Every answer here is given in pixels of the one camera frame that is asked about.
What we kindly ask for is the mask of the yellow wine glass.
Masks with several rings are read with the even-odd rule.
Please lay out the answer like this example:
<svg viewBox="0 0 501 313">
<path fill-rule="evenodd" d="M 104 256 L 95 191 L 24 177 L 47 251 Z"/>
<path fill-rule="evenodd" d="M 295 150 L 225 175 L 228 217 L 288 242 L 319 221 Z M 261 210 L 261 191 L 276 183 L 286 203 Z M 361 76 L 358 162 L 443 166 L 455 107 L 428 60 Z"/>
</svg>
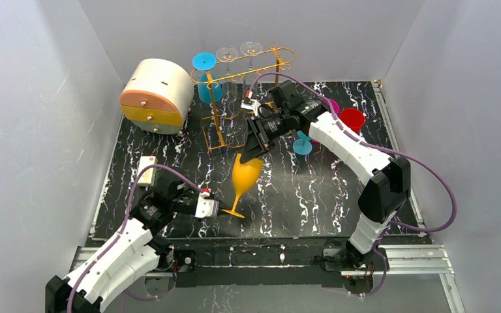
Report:
<svg viewBox="0 0 501 313">
<path fill-rule="evenodd" d="M 252 158 L 248 162 L 242 163 L 242 154 L 238 153 L 232 168 L 232 184 L 235 191 L 235 200 L 231 209 L 221 209 L 224 213 L 239 218 L 245 218 L 244 215 L 236 211 L 240 198 L 248 192 L 261 176 L 264 161 L 259 158 Z"/>
</svg>

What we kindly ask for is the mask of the light blue wine glass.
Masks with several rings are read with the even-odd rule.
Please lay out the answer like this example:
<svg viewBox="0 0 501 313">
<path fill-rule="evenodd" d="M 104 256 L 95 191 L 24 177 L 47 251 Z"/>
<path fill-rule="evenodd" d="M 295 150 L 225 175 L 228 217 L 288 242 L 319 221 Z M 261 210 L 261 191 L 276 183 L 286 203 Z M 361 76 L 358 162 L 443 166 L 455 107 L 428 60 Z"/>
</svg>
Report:
<svg viewBox="0 0 501 313">
<path fill-rule="evenodd" d="M 298 130 L 297 139 L 293 143 L 292 147 L 297 155 L 308 155 L 312 151 L 311 138 L 301 130 Z"/>
</svg>

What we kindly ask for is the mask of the magenta wine glass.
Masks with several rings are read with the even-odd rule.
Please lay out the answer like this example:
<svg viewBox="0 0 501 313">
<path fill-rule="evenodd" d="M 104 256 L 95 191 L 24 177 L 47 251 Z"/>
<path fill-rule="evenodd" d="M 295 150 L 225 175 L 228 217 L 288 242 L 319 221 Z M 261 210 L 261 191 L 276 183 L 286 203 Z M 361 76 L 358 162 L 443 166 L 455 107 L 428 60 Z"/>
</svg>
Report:
<svg viewBox="0 0 501 313">
<path fill-rule="evenodd" d="M 331 101 L 331 106 L 333 107 L 333 111 L 335 112 L 335 115 L 339 117 L 339 112 L 340 112 L 339 104 L 333 99 L 330 99 L 330 101 Z"/>
</svg>

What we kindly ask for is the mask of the clear wine glass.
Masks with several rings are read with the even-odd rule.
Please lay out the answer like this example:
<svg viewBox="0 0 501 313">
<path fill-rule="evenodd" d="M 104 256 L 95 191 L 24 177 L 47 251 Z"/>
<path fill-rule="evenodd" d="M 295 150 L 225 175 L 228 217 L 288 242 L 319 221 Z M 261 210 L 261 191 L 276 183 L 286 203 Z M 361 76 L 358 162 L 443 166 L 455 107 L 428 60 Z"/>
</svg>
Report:
<svg viewBox="0 0 501 313">
<path fill-rule="evenodd" d="M 241 53 L 247 57 L 247 68 L 243 70 L 242 77 L 242 96 L 245 97 L 247 91 L 258 76 L 254 69 L 254 57 L 262 52 L 262 45 L 259 42 L 246 42 L 240 46 Z"/>
<path fill-rule="evenodd" d="M 238 57 L 238 51 L 232 46 L 224 46 L 219 48 L 216 53 L 216 58 L 219 62 L 225 65 L 225 75 L 230 77 L 232 75 L 230 70 L 230 64 L 235 61 Z M 237 86 L 236 83 L 231 78 L 226 78 L 222 80 L 222 92 L 223 99 L 227 104 L 232 104 L 236 100 L 237 96 Z"/>
</svg>

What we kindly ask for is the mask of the red wine glass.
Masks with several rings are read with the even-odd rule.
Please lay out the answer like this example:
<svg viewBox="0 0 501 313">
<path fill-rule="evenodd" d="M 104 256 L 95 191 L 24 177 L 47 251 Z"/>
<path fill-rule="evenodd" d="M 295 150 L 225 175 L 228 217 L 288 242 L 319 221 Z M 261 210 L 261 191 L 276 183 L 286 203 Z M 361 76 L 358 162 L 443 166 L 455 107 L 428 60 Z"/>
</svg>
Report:
<svg viewBox="0 0 501 313">
<path fill-rule="evenodd" d="M 340 120 L 353 132 L 359 134 L 365 124 L 365 116 L 355 108 L 343 109 L 339 114 Z"/>
</svg>

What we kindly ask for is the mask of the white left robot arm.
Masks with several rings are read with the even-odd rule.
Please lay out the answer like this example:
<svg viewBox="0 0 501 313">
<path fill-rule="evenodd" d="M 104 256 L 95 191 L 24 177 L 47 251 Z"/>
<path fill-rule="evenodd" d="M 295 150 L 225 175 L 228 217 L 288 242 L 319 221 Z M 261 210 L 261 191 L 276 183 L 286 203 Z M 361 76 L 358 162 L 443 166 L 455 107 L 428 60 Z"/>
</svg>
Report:
<svg viewBox="0 0 501 313">
<path fill-rule="evenodd" d="M 134 202 L 125 226 L 65 277 L 45 289 L 45 312 L 103 312 L 146 273 L 175 271 L 173 244 L 161 235 L 175 213 L 194 215 L 199 194 L 180 179 L 161 177 Z"/>
</svg>

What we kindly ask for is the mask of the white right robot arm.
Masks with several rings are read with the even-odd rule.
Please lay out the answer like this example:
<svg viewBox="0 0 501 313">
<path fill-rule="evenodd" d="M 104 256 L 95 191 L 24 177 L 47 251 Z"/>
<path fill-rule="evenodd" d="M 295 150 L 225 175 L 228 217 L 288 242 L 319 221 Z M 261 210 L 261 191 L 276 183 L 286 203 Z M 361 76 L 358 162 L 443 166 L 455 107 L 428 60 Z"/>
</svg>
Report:
<svg viewBox="0 0 501 313">
<path fill-rule="evenodd" d="M 282 82 L 268 93 L 277 108 L 269 117 L 247 119 L 247 139 L 233 168 L 234 184 L 254 185 L 262 170 L 260 157 L 270 152 L 274 141 L 292 130 L 302 131 L 343 161 L 364 186 L 358 199 L 359 220 L 346 242 L 342 262 L 354 268 L 367 264 L 389 223 L 410 197 L 409 161 L 389 156 L 378 146 L 370 147 L 334 114 L 328 99 L 318 95 L 307 100 L 294 82 Z"/>
</svg>

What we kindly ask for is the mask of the round drawer storage box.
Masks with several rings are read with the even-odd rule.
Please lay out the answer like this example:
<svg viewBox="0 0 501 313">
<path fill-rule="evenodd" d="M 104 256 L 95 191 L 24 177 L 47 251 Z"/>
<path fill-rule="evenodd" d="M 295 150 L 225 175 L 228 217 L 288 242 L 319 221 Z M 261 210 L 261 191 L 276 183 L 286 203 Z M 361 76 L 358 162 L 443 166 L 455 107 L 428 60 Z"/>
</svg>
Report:
<svg viewBox="0 0 501 313">
<path fill-rule="evenodd" d="M 194 82 L 181 66 L 149 58 L 141 61 L 119 96 L 124 116 L 142 130 L 176 134 L 194 97 Z"/>
</svg>

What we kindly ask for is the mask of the small white card box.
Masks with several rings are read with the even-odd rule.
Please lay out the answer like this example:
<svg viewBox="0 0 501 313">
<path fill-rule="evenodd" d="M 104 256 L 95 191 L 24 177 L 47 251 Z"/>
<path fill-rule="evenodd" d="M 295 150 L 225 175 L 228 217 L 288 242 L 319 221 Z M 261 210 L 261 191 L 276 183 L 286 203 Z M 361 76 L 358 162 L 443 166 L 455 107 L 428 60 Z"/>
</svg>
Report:
<svg viewBox="0 0 501 313">
<path fill-rule="evenodd" d="M 152 187 L 155 184 L 156 169 L 149 168 L 150 165 L 157 164 L 156 156 L 142 156 L 138 163 L 138 177 L 137 186 L 139 187 Z"/>
</svg>

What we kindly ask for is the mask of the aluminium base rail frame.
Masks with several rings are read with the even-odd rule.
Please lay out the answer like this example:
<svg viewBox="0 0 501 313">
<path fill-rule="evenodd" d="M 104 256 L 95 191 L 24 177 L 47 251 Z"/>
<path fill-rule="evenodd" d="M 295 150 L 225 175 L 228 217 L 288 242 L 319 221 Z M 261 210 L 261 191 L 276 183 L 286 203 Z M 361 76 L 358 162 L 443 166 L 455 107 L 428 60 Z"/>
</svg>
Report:
<svg viewBox="0 0 501 313">
<path fill-rule="evenodd" d="M 404 157 L 410 165 L 413 162 L 412 157 L 402 152 L 380 148 L 391 157 Z M 175 169 L 169 168 L 168 172 L 171 178 L 182 180 L 198 194 L 203 190 Z M 129 211 L 134 204 L 133 197 L 129 194 L 125 218 L 120 227 L 127 223 Z M 394 224 L 393 217 L 388 229 Z M 175 271 L 156 269 L 140 278 L 170 277 L 177 286 L 189 288 L 220 284 L 319 284 L 325 281 L 327 275 L 339 275 L 345 280 L 358 280 L 360 285 L 349 289 L 348 294 L 364 298 L 375 294 L 378 288 L 372 285 L 372 274 L 362 273 L 362 269 L 370 269 L 372 273 L 383 276 L 427 273 L 435 269 L 444 273 L 450 271 L 449 263 L 443 258 L 441 250 L 433 246 L 384 246 L 381 244 L 383 236 L 367 264 L 358 268 L 348 267 L 343 264 L 342 257 L 350 236 L 339 245 L 328 241 L 324 246 L 310 248 L 305 245 L 289 246 L 288 261 L 281 260 L 284 251 L 280 241 L 264 245 L 221 246 L 214 248 L 211 254 L 205 254 L 202 248 L 177 249 L 172 243 L 178 262 Z"/>
</svg>

